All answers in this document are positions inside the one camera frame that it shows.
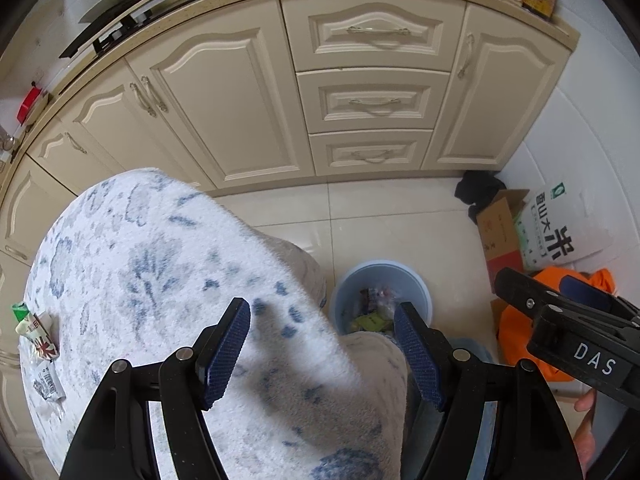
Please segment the person right hand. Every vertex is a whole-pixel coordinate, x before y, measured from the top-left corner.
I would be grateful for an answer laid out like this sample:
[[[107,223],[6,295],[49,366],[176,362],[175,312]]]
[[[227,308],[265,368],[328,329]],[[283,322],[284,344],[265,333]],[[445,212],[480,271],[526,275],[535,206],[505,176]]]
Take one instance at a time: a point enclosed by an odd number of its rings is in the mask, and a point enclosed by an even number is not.
[[[586,475],[590,460],[592,460],[597,449],[596,439],[592,433],[593,413],[596,400],[597,391],[591,389],[574,404],[574,410],[577,413],[584,414],[582,422],[578,426],[573,438],[583,476]]]

